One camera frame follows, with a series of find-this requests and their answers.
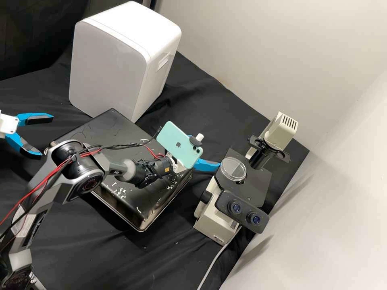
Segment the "white cable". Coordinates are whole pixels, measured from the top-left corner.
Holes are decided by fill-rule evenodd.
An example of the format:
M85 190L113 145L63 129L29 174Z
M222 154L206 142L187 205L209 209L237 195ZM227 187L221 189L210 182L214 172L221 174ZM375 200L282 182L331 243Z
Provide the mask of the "white cable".
M206 281L207 279L207 276L208 274L210 273L212 267L214 266L216 260L219 258L219 256L221 255L221 253L227 248L227 246L229 245L229 243L234 239L234 237L237 235L237 233L239 232L239 230L241 229L242 226L239 226L237 231L232 235L231 239L221 248L221 250L216 254L215 258L213 259L211 265L208 267L208 270L206 272L206 274L204 275L202 281L200 282L198 288L196 290L200 290L204 284L204 282Z

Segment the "white air purifier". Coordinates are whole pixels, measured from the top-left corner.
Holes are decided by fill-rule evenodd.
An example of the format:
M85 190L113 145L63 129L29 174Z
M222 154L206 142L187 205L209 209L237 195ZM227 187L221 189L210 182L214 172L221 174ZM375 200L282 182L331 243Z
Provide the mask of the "white air purifier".
M70 102L91 117L115 108L137 121L161 94L180 28L136 2L78 22Z

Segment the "mint green iphone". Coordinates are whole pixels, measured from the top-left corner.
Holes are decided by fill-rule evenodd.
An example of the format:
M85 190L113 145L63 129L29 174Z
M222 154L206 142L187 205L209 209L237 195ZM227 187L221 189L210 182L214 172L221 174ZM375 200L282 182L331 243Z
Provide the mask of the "mint green iphone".
M189 137L180 130L171 121L165 123L160 133L156 137L159 142L169 153L186 168L192 168L196 161L203 154L201 147L196 147L189 141Z

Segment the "black metal tray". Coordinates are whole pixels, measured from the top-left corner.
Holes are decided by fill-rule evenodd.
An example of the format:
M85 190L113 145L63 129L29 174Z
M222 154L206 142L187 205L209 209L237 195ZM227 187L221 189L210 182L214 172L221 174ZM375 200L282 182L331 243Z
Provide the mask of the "black metal tray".
M115 109L110 109L56 141L76 139L90 145L113 145L141 142L150 138L150 135ZM164 148L156 140L149 142L148 146L155 153L164 152ZM119 162L123 158L136 160L152 158L143 147L104 150L103 153L112 162ZM142 232L152 224L189 182L192 177L191 172L192 170L186 170L179 174L172 173L143 189L135 188L132 184L120 182L113 176L108 176L92 194L121 219Z

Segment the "petri dish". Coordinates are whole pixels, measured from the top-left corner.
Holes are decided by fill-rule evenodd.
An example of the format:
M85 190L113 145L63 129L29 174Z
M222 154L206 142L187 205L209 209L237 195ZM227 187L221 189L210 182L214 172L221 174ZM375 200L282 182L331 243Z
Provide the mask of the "petri dish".
M241 181L246 177L246 167L242 161L234 157L227 157L221 162L221 172L231 181Z

